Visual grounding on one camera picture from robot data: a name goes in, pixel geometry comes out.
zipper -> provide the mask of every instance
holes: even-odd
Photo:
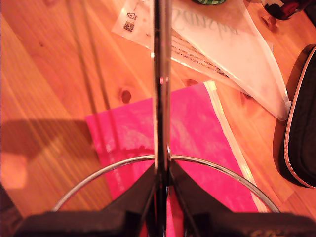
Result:
[[[289,169],[291,174],[294,176],[294,178],[297,179],[297,181],[299,181],[301,184],[303,184],[303,185],[305,185],[305,186],[307,186],[309,188],[316,188],[316,187],[306,183],[304,180],[302,180],[295,173],[295,171],[294,171],[294,169],[293,169],[293,167],[291,165],[290,157],[289,157],[289,154],[288,154],[288,142],[289,142],[289,137],[290,137],[290,129],[291,129],[291,124],[292,124],[292,120],[293,120],[294,109],[295,109],[295,105],[296,105],[296,102],[297,102],[297,97],[298,97],[298,94],[299,94],[300,89],[301,89],[301,85],[302,85],[302,82],[303,82],[303,77],[304,77],[305,72],[306,72],[306,68],[307,68],[308,63],[310,62],[310,60],[312,58],[312,55],[314,54],[315,51],[316,51],[316,46],[314,47],[314,49],[312,50],[312,52],[308,56],[308,58],[306,60],[306,63],[304,65],[304,68],[302,70],[302,74],[301,74],[300,80],[298,82],[298,85],[297,85],[297,88],[296,88],[296,91],[295,91],[295,94],[294,94],[292,107],[291,107],[291,110],[290,110],[290,113],[289,113],[289,116],[288,116],[288,121],[287,121],[287,126],[286,126],[286,131],[285,131],[285,139],[284,139],[284,159],[285,159],[285,163],[286,163],[287,168]]]
[[[249,169],[249,166],[243,157],[243,154],[240,150],[240,147],[233,135],[233,132],[231,130],[231,127],[228,124],[228,121],[226,119],[226,116],[223,111],[223,107],[221,104],[221,101],[218,97],[218,94],[216,92],[216,85],[215,82],[213,81],[206,81],[203,83],[204,86],[206,87],[206,90],[208,92],[208,95],[210,97],[214,112],[216,114],[217,119],[219,120],[219,123],[221,124],[221,127],[223,129],[224,135],[232,149],[233,155],[238,163],[238,166],[241,170],[242,175],[244,176],[245,179],[247,179],[249,182],[257,186],[252,173]],[[268,212],[265,204],[251,192],[252,199],[258,209],[259,212]]]

black fabric case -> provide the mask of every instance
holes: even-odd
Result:
[[[293,177],[316,188],[316,46],[304,65],[284,139],[284,159]]]

chrome pole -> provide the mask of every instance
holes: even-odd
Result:
[[[157,189],[154,206],[157,236],[167,227],[170,155],[171,0],[152,0],[152,58],[154,63],[154,156]]]

plastic packaging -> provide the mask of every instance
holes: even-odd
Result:
[[[215,6],[174,0],[172,14],[173,60],[252,96],[279,120],[287,119],[291,102],[272,46],[242,0]],[[127,0],[112,31],[150,48],[149,16],[149,1]]]
[[[150,49],[152,31],[149,19],[150,5],[148,0],[127,0],[118,20],[112,28],[112,32]],[[178,63],[245,93],[222,70],[216,67],[174,30],[172,32],[171,57]]]
[[[205,7],[174,0],[172,28],[279,120],[291,102],[269,46],[242,0]]]

wooden table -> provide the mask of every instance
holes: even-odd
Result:
[[[111,33],[124,2],[1,3],[1,182],[24,217],[51,209],[70,187],[100,168],[86,115],[153,95],[149,50]],[[304,64],[297,58],[316,42],[316,29],[301,12],[279,22],[280,30],[272,33],[259,17],[261,4],[245,4],[274,45],[292,99]],[[172,90],[209,79],[172,62]],[[258,187],[282,211],[316,219],[316,190],[288,182],[277,169],[285,123],[252,98],[216,85]],[[100,178],[63,209],[100,209],[110,201]]]

